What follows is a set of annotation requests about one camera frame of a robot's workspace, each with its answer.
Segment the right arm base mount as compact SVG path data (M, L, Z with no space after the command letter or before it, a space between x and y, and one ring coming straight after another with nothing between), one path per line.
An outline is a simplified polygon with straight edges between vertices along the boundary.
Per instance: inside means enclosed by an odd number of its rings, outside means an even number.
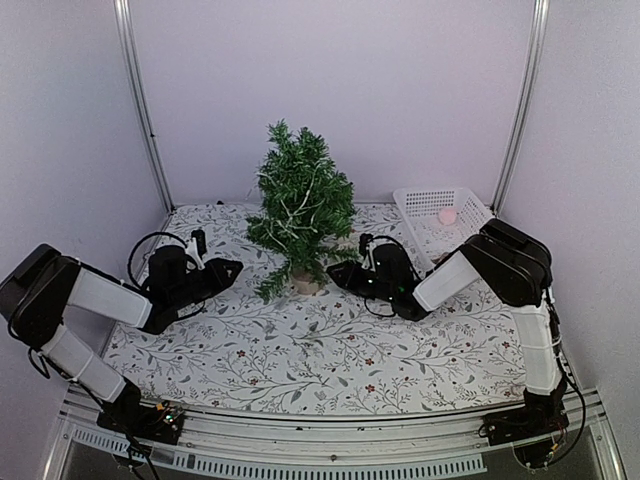
M549 466L564 444L569 420L563 408L548 417L541 409L519 407L489 413L482 418L477 434L486 438L490 446L524 441L516 446L516 460L525 468Z

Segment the small green christmas tree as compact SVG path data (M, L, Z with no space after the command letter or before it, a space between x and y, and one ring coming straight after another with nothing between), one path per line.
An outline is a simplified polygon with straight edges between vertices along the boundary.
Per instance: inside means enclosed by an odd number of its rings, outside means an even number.
M268 142L257 171L260 211L246 218L247 239L284 257L256 289L266 302L281 296L295 273L323 286L323 260L357 257L355 248L337 244L352 231L354 186L337 169L324 137L307 127L293 131L281 119L268 126Z

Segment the pink pompom ornament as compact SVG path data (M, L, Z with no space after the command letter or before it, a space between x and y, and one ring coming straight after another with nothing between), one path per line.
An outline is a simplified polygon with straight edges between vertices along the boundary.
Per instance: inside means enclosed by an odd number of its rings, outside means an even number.
M453 225L457 219L457 212L454 208L443 208L438 212L437 218L443 226Z

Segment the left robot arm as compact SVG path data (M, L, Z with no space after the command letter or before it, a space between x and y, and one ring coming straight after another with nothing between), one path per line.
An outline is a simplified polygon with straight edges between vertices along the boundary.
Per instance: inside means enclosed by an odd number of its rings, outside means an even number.
M203 308L229 289L241 273L239 261L203 259L203 233L157 249L142 283L126 283L43 243L1 282L1 315L9 335L79 384L128 434L148 426L141 391L109 366L64 323L80 309L144 333L159 335L186 319L184 309Z

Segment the white plastic basket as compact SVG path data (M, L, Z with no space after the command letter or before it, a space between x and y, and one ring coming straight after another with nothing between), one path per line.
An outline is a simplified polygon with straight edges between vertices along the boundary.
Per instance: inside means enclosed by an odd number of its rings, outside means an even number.
M393 199L426 269L494 217L490 208L465 187L399 188L393 192Z

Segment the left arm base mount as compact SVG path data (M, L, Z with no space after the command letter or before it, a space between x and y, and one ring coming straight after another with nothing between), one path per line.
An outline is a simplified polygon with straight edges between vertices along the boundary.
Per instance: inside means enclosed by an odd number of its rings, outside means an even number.
M163 402L156 406L104 403L97 425L118 433L169 445L176 445L184 425L184 412Z

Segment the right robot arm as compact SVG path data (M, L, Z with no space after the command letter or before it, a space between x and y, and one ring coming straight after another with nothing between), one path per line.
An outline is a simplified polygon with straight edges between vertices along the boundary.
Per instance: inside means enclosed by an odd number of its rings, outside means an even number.
M483 420L495 442L568 427L563 397L569 381L560 359L559 319L551 293L552 257L540 241L492 218L434 264L424 277L407 251L388 236L364 234L361 260L327 267L341 289L363 300L387 302L393 314L417 322L477 280L507 306L515 321L524 365L522 407Z

